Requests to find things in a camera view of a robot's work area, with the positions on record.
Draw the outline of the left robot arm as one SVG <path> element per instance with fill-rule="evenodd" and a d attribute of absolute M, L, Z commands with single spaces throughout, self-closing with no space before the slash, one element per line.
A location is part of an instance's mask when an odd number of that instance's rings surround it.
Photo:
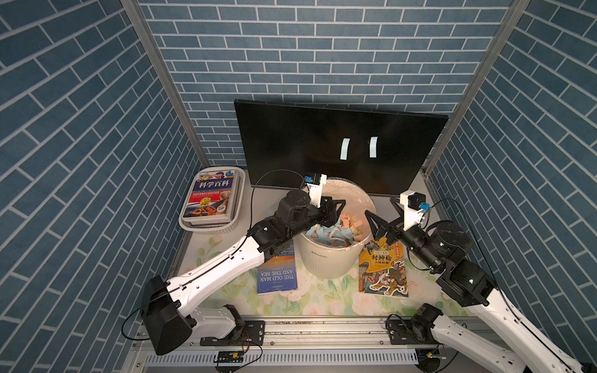
<path fill-rule="evenodd" d="M 236 308 L 202 309 L 203 301 L 239 275 L 278 256 L 287 242 L 314 225 L 335 225 L 345 205 L 345 200 L 328 196 L 313 205 L 306 191 L 289 191 L 272 216 L 255 223 L 228 250 L 169 280 L 151 278 L 143 288 L 139 311 L 155 353 L 175 351 L 192 334 L 239 341 L 245 323 Z"/>

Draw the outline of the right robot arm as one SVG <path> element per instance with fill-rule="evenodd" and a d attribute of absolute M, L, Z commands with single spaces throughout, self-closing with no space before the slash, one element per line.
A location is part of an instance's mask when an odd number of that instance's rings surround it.
<path fill-rule="evenodd" d="M 477 241 L 464 228 L 450 220 L 422 226 L 432 209 L 424 194 L 406 191 L 390 201 L 399 214 L 392 222 L 371 211 L 365 213 L 374 239 L 402 242 L 436 275 L 437 285 L 449 298 L 482 320 L 506 345 L 502 348 L 486 340 L 428 303 L 410 319 L 414 338 L 452 348 L 492 372 L 596 370 L 594 364 L 579 362 L 552 342 L 514 307 L 491 274 L 467 259 Z"/>

